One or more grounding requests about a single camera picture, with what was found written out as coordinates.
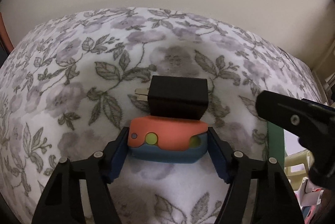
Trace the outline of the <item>small orange blue toy knife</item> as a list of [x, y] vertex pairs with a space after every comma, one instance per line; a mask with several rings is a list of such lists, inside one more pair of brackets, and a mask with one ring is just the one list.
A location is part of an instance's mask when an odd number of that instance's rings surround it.
[[145, 116], [131, 121], [128, 146], [145, 161], [194, 163], [207, 151], [207, 131], [200, 120]]

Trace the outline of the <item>black power adapter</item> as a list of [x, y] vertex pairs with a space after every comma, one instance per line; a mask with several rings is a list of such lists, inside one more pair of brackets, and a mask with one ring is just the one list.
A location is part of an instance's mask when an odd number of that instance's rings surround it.
[[164, 118], [200, 120], [209, 105], [204, 78], [153, 76], [150, 87], [135, 94], [148, 103], [152, 116]]

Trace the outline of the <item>teal cardboard box tray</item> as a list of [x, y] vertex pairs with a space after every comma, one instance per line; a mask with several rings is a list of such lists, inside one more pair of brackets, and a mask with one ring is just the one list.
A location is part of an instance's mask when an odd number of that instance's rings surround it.
[[267, 136], [269, 157], [275, 158], [284, 168], [285, 157], [297, 152], [298, 138], [271, 122], [267, 122]]

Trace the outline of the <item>cream plastic hair clip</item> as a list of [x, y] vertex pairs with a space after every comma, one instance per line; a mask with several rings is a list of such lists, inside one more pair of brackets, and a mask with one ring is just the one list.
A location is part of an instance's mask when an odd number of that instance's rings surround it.
[[314, 157], [307, 149], [285, 157], [284, 171], [294, 190], [299, 189], [313, 163]]

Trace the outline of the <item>floral fleece blanket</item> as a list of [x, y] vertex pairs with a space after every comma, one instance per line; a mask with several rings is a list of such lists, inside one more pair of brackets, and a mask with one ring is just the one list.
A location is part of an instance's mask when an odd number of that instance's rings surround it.
[[263, 90], [320, 102], [309, 67], [258, 35], [167, 9], [101, 9], [32, 29], [1, 66], [1, 194], [30, 223], [61, 157], [85, 159], [149, 113], [152, 76], [205, 78], [203, 121], [248, 157], [268, 154]]

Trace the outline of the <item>orange board edge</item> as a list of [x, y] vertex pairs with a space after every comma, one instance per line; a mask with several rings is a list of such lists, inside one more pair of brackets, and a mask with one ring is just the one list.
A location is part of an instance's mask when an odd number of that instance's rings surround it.
[[5, 51], [8, 54], [10, 54], [14, 50], [14, 47], [7, 33], [1, 13], [0, 13], [0, 40], [1, 40], [1, 46], [5, 49]]

